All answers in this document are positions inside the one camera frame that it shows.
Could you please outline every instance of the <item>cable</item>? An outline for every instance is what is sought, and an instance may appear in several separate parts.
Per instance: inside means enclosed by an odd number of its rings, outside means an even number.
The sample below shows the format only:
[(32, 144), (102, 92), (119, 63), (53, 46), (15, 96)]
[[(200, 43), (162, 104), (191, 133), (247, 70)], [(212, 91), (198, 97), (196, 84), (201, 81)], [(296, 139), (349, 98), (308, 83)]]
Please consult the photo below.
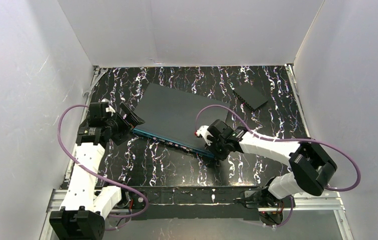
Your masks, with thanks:
[(123, 215), (123, 216), (121, 216), (121, 215), (110, 215), (110, 216), (112, 216), (112, 217), (114, 217), (114, 218), (131, 218), (131, 217), (135, 217), (135, 216), (138, 216), (138, 215), (144, 213), (144, 212), (148, 209), (148, 207), (149, 207), (149, 200), (148, 200), (148, 198), (147, 198), (145, 195), (143, 195), (141, 192), (137, 191), (136, 189), (134, 189), (134, 188), (132, 188), (132, 187), (130, 187), (130, 186), (127, 186), (127, 185), (121, 184), (121, 183), (119, 183), (119, 182), (116, 182), (116, 181), (114, 181), (114, 180), (108, 179), (108, 178), (106, 178), (106, 177), (104, 177), (104, 176), (101, 176), (101, 175), (99, 175), (99, 174), (97, 174), (97, 173), (91, 171), (90, 169), (88, 169), (88, 168), (85, 167), (84, 165), (80, 164), (80, 162), (79, 162), (77, 159), (75, 159), (75, 157), (72, 156), (72, 154), (71, 154), (71, 153), (66, 149), (66, 147), (64, 146), (64, 143), (62, 142), (62, 138), (61, 138), (62, 121), (64, 120), (65, 115), (66, 115), (71, 109), (78, 108), (78, 107), (88, 108), (88, 106), (86, 106), (86, 105), (81, 105), (81, 104), (71, 106), (71, 107), (67, 108), (67, 109), (64, 111), (64, 113), (61, 115), (61, 117), (59, 118), (59, 125), (58, 125), (58, 142), (59, 142), (59, 145), (61, 146), (62, 150), (66, 153), (66, 155), (68, 155), (68, 156), (71, 158), (72, 161), (75, 162), (75, 164), (76, 164), (77, 166), (81, 167), (81, 168), (82, 168), (83, 170), (85, 170), (86, 172), (90, 173), (91, 175), (93, 175), (93, 176), (95, 176), (95, 177), (99, 178), (100, 180), (103, 180), (103, 181), (105, 181), (105, 182), (107, 182), (107, 183), (110, 183), (110, 184), (112, 184), (112, 185), (115, 185), (115, 186), (117, 186), (117, 187), (120, 187), (120, 188), (122, 188), (122, 189), (125, 189), (125, 190), (127, 190), (127, 191), (134, 192), (135, 194), (137, 194), (138, 196), (140, 196), (141, 198), (143, 198), (143, 200), (144, 200), (145, 203), (146, 203), (146, 206), (145, 206), (141, 211), (139, 211), (139, 212), (136, 212), (136, 213), (133, 213), (133, 214), (129, 214), (129, 215)]
[(272, 218), (272, 217), (266, 217), (266, 215), (263, 213), (263, 215), (260, 213), (259, 214), (261, 217), (263, 217), (263, 218), (265, 218), (265, 219), (267, 219), (267, 220), (269, 220), (270, 222), (273, 222), (274, 223), (274, 225), (277, 225), (278, 223)]
[(351, 163), (352, 165), (354, 166), (355, 168), (355, 172), (357, 173), (357, 180), (355, 181), (355, 183), (349, 187), (346, 187), (346, 188), (335, 188), (335, 187), (329, 187), (327, 186), (326, 189), (327, 190), (330, 190), (330, 191), (335, 191), (335, 192), (346, 192), (346, 191), (349, 191), (349, 190), (352, 190), (354, 188), (356, 188), (359, 184), (360, 184), (360, 181), (361, 181), (361, 172), (360, 172), (360, 169), (357, 165), (357, 163), (354, 161), (354, 159), (352, 159), (348, 154), (342, 152), (342, 150), (338, 149), (337, 147), (333, 146), (333, 145), (330, 145), (330, 144), (327, 144), (325, 142), (322, 142), (322, 141), (318, 141), (318, 140), (315, 140), (315, 139), (307, 139), (307, 138), (287, 138), (287, 139), (275, 139), (275, 138), (267, 138), (267, 137), (263, 137), (263, 136), (259, 136), (257, 133), (255, 133), (253, 130), (251, 130), (249, 128), (249, 126), (245, 123), (245, 121), (243, 121), (243, 119), (241, 117), (239, 117), (239, 115), (237, 115), (234, 111), (232, 111), (231, 109), (229, 109), (228, 107), (225, 107), (225, 106), (222, 106), (222, 105), (218, 105), (218, 104), (213, 104), (213, 105), (209, 105), (209, 106), (206, 106), (204, 107), (201, 111), (199, 111), (198, 115), (196, 116), (196, 121), (195, 121), (195, 131), (198, 130), (198, 119), (199, 119), (199, 116), (200, 114), (205, 111), (206, 109), (208, 108), (212, 108), (212, 107), (218, 107), (218, 108), (224, 108), (226, 110), (228, 110), (229, 112), (231, 112), (231, 114), (233, 114), (242, 124), (243, 126), (248, 129), (248, 131), (250, 133), (252, 133), (255, 137), (261, 139), (261, 140), (265, 140), (265, 141), (270, 141), (270, 142), (302, 142), (302, 143), (315, 143), (315, 144), (320, 144), (320, 145), (323, 145), (323, 146), (326, 146), (326, 147), (329, 147), (335, 151), (337, 151), (338, 153), (342, 154), (344, 157), (346, 157)]
[(257, 224), (257, 223), (250, 222), (250, 221), (243, 221), (243, 220), (240, 220), (240, 221), (244, 222), (244, 223), (247, 223), (247, 224), (256, 225), (256, 226), (259, 226), (259, 227), (268, 226), (268, 227), (272, 228), (273, 226), (276, 226), (276, 228), (279, 228), (279, 227), (285, 225), (289, 221), (290, 217), (292, 216), (292, 213), (293, 213), (293, 201), (294, 201), (294, 199), (293, 199), (292, 196), (289, 196), (289, 198), (290, 198), (290, 211), (289, 211), (289, 215), (287, 216), (287, 218), (281, 224), (275, 224), (275, 225), (269, 226), (269, 225), (264, 225), (264, 224)]
[(279, 206), (277, 206), (277, 210), (273, 214), (277, 214), (277, 212), (279, 211), (279, 209), (280, 209), (280, 203), (279, 203)]
[(133, 206), (133, 200), (131, 199), (131, 203), (130, 203), (130, 207), (128, 208), (128, 210), (131, 211), (131, 207)]
[(126, 206), (128, 206), (128, 204), (130, 204), (130, 202), (131, 202), (131, 200), (129, 200), (124, 206), (119, 206), (118, 208), (119, 208), (119, 209), (123, 209), (123, 208), (125, 208)]
[(123, 219), (125, 219), (125, 218), (121, 218), (121, 219), (118, 221), (118, 223), (117, 223), (117, 225), (116, 225), (115, 227), (105, 228), (105, 231), (114, 231), (114, 230), (118, 230), (118, 229), (122, 228), (123, 226), (127, 225), (127, 223), (131, 221), (131, 218), (130, 218), (130, 219), (128, 220), (128, 222), (126, 222), (126, 223), (124, 223), (123, 225), (119, 226), (120, 222), (121, 222)]
[(280, 210), (278, 214), (281, 214), (283, 212), (283, 209), (284, 209), (284, 202), (282, 201), (282, 209)]

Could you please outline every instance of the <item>black tablet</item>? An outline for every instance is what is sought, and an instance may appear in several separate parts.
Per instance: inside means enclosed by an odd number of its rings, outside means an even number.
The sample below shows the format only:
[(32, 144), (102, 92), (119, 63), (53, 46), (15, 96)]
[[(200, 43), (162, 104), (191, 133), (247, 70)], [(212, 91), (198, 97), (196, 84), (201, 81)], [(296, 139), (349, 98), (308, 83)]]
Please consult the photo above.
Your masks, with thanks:
[(248, 82), (235, 88), (233, 93), (252, 111), (257, 110), (268, 101), (258, 89)]
[[(146, 123), (133, 132), (213, 158), (205, 149), (205, 140), (195, 136), (195, 119), (201, 109), (215, 104), (229, 107), (226, 102), (150, 83), (134, 110)], [(211, 107), (201, 114), (198, 127), (217, 119), (225, 121), (227, 113), (221, 107)]]

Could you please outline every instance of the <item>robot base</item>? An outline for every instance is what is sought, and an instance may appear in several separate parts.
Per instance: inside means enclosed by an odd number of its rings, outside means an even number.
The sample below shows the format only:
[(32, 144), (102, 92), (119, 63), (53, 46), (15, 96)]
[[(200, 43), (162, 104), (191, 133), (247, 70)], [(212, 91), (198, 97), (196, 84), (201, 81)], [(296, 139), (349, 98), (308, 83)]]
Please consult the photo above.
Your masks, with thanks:
[[(248, 190), (244, 192), (245, 198), (248, 198), (252, 196), (254, 193), (257, 193), (257, 190)], [(291, 205), (291, 200), (289, 196), (283, 198), (281, 200), (283, 202), (284, 206), (290, 206)], [(258, 208), (270, 208), (270, 211), (262, 211), (259, 214), (259, 219), (261, 222), (265, 223), (267, 226), (272, 226), (272, 225), (279, 225), (283, 221), (283, 212), (276, 213), (276, 207), (278, 207), (278, 202), (276, 202), (276, 206), (271, 208), (268, 204), (266, 203), (258, 203), (258, 202), (253, 202), (253, 201), (246, 201), (245, 206), (248, 209), (258, 209)]]
[(49, 222), (60, 240), (101, 240), (105, 233), (105, 219), (84, 208), (53, 211)]

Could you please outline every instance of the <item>black platform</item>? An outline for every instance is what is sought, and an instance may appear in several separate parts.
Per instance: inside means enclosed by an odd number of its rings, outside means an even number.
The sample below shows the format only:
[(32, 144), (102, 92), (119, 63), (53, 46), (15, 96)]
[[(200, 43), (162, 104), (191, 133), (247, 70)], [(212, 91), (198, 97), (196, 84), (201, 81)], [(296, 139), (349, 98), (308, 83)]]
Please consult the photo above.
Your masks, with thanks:
[[(233, 95), (233, 89), (245, 82), (268, 99), (255, 112)], [(118, 108), (123, 101), (134, 110), (149, 83), (229, 103), (261, 134), (306, 137), (283, 66), (113, 68), (95, 87), (92, 102), (107, 98)], [(230, 117), (226, 122), (233, 128), (239, 125)], [(238, 153), (232, 153), (225, 161), (210, 162), (202, 156), (133, 135), (127, 144), (106, 149), (99, 172), (129, 186), (262, 186), (271, 177), (286, 173), (287, 167), (262, 156)]]

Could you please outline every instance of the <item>blue edge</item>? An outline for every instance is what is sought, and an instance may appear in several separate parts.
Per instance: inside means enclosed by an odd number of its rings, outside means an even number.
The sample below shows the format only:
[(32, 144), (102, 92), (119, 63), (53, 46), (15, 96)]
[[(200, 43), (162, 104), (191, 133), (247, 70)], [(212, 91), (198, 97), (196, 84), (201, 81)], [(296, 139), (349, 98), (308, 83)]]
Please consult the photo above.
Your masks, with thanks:
[(163, 143), (166, 143), (166, 144), (169, 144), (169, 145), (173, 145), (173, 146), (182, 148), (183, 150), (186, 150), (188, 152), (200, 154), (200, 155), (212, 158), (212, 159), (214, 158), (214, 155), (210, 151), (208, 151), (206, 149), (192, 148), (190, 146), (187, 146), (187, 145), (184, 145), (184, 144), (180, 144), (179, 142), (171, 141), (171, 140), (166, 139), (164, 137), (156, 136), (156, 135), (154, 135), (152, 133), (148, 133), (148, 132), (145, 132), (145, 131), (142, 131), (142, 130), (139, 130), (139, 129), (133, 129), (133, 133), (137, 134), (137, 135), (144, 136), (144, 137), (148, 137), (150, 139), (159, 140), (159, 141), (161, 141)]

